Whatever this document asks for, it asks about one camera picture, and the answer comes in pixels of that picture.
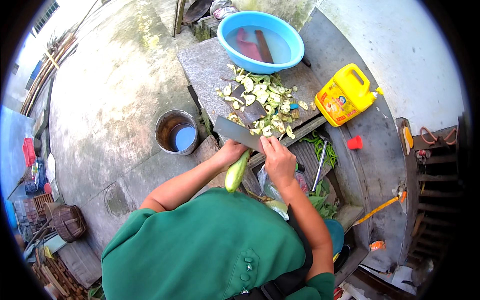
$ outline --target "yellow plastic jug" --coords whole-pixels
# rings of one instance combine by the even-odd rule
[[[317,93],[315,104],[327,121],[338,127],[366,110],[378,94],[384,94],[382,89],[377,88],[375,92],[370,92],[370,81],[356,64],[351,63],[338,70]]]

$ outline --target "metal bucket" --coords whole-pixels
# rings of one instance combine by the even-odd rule
[[[169,143],[170,133],[175,126],[180,124],[188,124],[192,126],[195,129],[195,137],[193,139],[193,142],[186,149],[181,151],[175,151]],[[158,118],[158,121],[156,122],[155,139],[160,148],[162,148],[162,150],[167,153],[178,155],[191,154],[197,147],[198,143],[197,124],[189,113],[181,109],[167,110],[160,116],[160,118]]]

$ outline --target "wooden handle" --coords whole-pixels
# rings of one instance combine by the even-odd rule
[[[268,48],[267,41],[265,41],[264,33],[261,30],[255,30],[255,35],[257,36],[258,48],[262,60],[267,63],[273,63],[272,54]]]

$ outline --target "woven basket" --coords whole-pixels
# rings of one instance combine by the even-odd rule
[[[52,223],[59,236],[67,243],[76,241],[86,231],[84,216],[76,205],[55,207]]]

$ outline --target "blue basin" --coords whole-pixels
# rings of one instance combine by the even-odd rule
[[[288,44],[291,59],[286,63],[266,63],[251,59],[232,48],[225,37],[242,26],[259,26],[278,33]],[[288,69],[300,62],[305,53],[303,41],[298,32],[287,22],[265,12],[243,11],[231,14],[220,22],[217,30],[218,41],[225,48],[230,59],[239,67],[255,74],[272,74]]]

